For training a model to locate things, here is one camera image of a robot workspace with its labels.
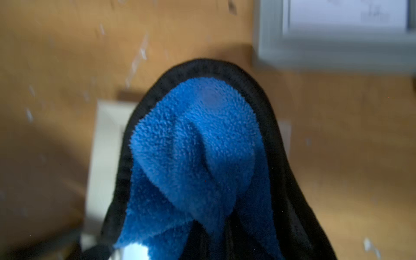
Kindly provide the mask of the blue microfiber cloth black trim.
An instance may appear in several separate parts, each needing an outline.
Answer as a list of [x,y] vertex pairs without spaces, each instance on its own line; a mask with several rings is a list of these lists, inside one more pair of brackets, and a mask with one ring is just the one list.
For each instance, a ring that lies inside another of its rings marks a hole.
[[172,67],[127,124],[98,244],[151,260],[334,260],[290,168],[268,97],[237,65]]

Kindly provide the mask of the cream white picture frame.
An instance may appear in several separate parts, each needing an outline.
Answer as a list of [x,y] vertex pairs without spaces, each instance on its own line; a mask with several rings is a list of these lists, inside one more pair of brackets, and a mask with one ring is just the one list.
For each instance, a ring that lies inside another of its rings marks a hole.
[[230,225],[232,257],[284,259],[269,164],[241,96],[99,103],[86,209],[102,228],[87,258],[137,244],[135,260],[224,260]]

